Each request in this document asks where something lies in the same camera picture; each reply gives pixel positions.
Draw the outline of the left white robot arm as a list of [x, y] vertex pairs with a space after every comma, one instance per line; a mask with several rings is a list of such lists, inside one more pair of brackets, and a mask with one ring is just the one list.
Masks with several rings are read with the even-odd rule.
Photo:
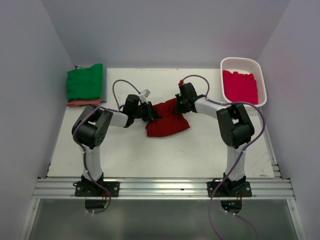
[[100, 146], [107, 136], [110, 126], [128, 128], [136, 119], [153, 122], [162, 117], [150, 101], [142, 102], [140, 97], [129, 94], [122, 110], [117, 111], [102, 106], [87, 105], [75, 124], [71, 134], [83, 155], [83, 172], [80, 181], [75, 182], [77, 197], [112, 197], [112, 185], [104, 182], [101, 167]]

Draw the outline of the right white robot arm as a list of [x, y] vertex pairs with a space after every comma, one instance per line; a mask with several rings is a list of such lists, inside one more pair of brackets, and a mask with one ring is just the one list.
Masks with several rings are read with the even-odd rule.
[[217, 120], [220, 136], [227, 146], [227, 166], [222, 181], [208, 181], [208, 196], [213, 197], [251, 197], [252, 190], [247, 181], [244, 166], [245, 146], [255, 133], [251, 119], [241, 103], [221, 106], [210, 102], [203, 94], [197, 95], [192, 83], [178, 84], [180, 93], [176, 94], [175, 112], [204, 114]]

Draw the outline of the dark red t-shirt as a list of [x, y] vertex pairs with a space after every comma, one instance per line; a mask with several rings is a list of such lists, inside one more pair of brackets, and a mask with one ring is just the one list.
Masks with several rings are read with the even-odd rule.
[[145, 127], [150, 138], [164, 138], [178, 134], [190, 128], [188, 121], [181, 113], [176, 113], [176, 99], [172, 98], [153, 106], [161, 119], [149, 121]]

